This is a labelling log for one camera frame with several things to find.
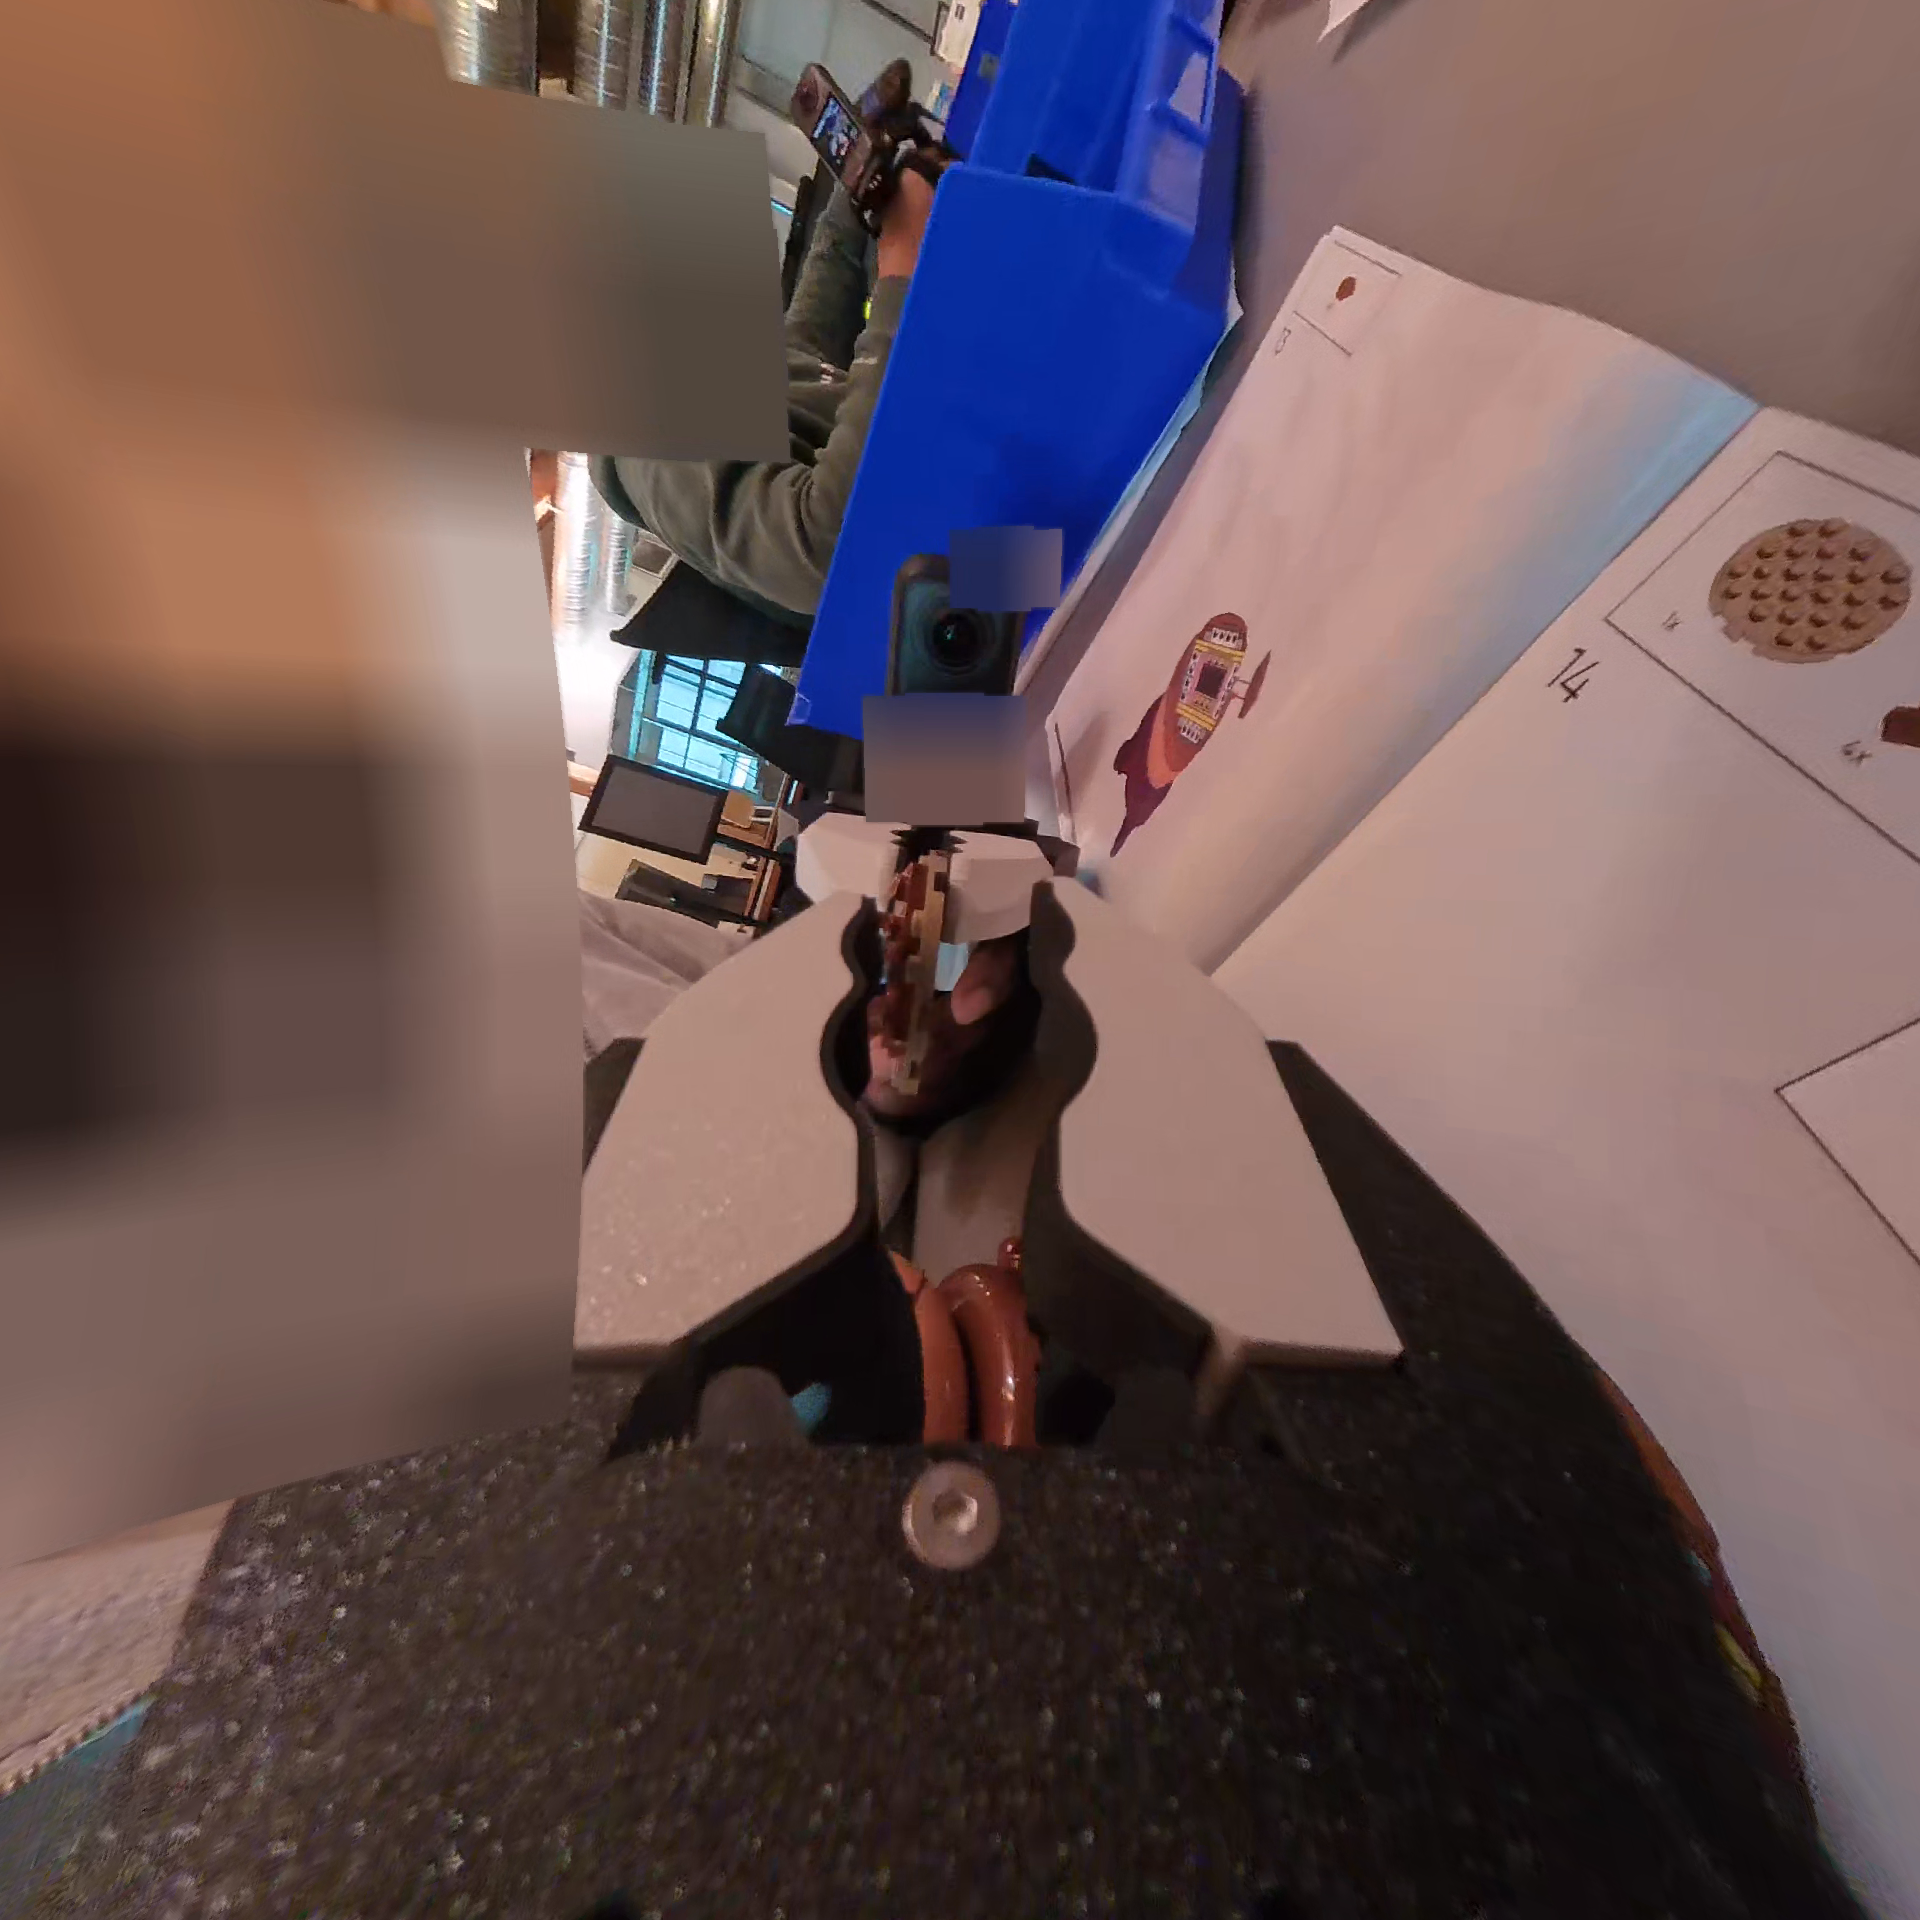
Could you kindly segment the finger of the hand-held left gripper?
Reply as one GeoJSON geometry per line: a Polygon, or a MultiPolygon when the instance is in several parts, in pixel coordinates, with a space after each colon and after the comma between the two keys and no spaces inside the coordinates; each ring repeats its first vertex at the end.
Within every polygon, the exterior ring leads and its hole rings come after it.
{"type": "Polygon", "coordinates": [[[898,822],[827,812],[800,832],[795,845],[795,884],[812,903],[853,894],[888,908],[898,870],[898,822]]]}
{"type": "Polygon", "coordinates": [[[1074,840],[1036,820],[960,826],[953,832],[953,887],[960,896],[1026,896],[1043,878],[1073,880],[1074,840]]]}

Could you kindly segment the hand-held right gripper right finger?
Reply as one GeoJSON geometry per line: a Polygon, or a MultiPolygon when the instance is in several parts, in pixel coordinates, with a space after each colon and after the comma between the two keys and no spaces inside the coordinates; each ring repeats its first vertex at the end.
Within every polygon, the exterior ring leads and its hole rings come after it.
{"type": "Polygon", "coordinates": [[[1073,880],[1030,896],[1036,1055],[1059,1089],[1024,1202],[1048,1340],[1106,1384],[1163,1373],[1201,1422],[1243,1368],[1404,1356],[1258,1021],[1073,880]]]}

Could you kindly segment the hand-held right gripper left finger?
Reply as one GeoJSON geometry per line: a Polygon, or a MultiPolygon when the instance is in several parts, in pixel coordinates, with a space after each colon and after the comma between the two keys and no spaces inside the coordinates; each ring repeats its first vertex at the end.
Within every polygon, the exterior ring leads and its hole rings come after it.
{"type": "Polygon", "coordinates": [[[868,896],[742,944],[648,1025],[582,1169],[578,1359],[864,1367],[896,1340],[874,1137],[832,1045],[868,896]]]}

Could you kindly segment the tan round plate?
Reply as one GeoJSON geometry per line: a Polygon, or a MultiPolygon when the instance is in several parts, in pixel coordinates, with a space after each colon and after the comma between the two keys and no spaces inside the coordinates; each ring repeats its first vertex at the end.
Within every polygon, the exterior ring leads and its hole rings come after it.
{"type": "Polygon", "coordinates": [[[881,914],[881,985],[868,1001],[864,1104],[882,1119],[915,1119],[938,1105],[957,1074],[966,1032],[941,990],[953,838],[913,830],[881,914]]]}

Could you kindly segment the brick pot model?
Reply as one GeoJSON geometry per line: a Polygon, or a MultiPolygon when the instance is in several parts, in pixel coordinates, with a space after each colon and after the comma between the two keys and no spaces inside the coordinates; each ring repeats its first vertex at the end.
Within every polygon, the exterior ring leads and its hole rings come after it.
{"type": "Polygon", "coordinates": [[[901,1255],[892,1258],[918,1329],[922,1442],[1036,1449],[1043,1348],[1026,1311],[1021,1238],[945,1279],[901,1255]]]}

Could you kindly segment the black computer monitor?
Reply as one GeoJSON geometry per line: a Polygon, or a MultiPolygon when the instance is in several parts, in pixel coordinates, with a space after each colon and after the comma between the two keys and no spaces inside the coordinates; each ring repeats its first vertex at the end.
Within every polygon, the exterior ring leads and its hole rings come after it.
{"type": "Polygon", "coordinates": [[[728,797],[722,786],[610,754],[593,780],[581,832],[705,865],[728,797]]]}

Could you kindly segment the factory style window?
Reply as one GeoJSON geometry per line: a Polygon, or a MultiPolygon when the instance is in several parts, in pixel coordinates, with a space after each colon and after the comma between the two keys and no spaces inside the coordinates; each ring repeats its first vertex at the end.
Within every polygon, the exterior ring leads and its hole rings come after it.
{"type": "Polygon", "coordinates": [[[608,751],[762,801],[780,799],[780,770],[717,726],[749,672],[742,663],[637,650],[616,690],[608,751]]]}

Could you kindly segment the blue plastic bin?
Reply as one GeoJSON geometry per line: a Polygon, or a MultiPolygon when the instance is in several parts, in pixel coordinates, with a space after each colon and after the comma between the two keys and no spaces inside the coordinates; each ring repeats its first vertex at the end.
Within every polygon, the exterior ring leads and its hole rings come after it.
{"type": "Polygon", "coordinates": [[[1221,2],[989,2],[947,114],[972,162],[1190,229],[1216,130],[1221,2]]]}
{"type": "Polygon", "coordinates": [[[893,582],[950,529],[1062,529],[1062,576],[1209,361],[1232,265],[1238,134],[1216,134],[1187,250],[1080,183],[953,167],[881,384],[800,672],[816,729],[861,730],[893,582]]]}

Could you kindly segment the white instruction booklet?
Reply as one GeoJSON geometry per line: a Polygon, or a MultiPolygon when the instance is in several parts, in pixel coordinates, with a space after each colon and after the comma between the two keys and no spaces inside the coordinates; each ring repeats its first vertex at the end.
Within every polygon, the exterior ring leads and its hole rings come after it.
{"type": "Polygon", "coordinates": [[[1048,754],[1705,1497],[1916,1914],[1916,452],[1332,229],[1048,754]]]}

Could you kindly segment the metal ventilation duct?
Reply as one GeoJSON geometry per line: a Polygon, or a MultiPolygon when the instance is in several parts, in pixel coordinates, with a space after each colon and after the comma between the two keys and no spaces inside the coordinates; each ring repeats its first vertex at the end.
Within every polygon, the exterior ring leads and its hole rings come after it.
{"type": "Polygon", "coordinates": [[[741,2],[395,4],[437,30],[454,79],[716,127],[741,2]]]}

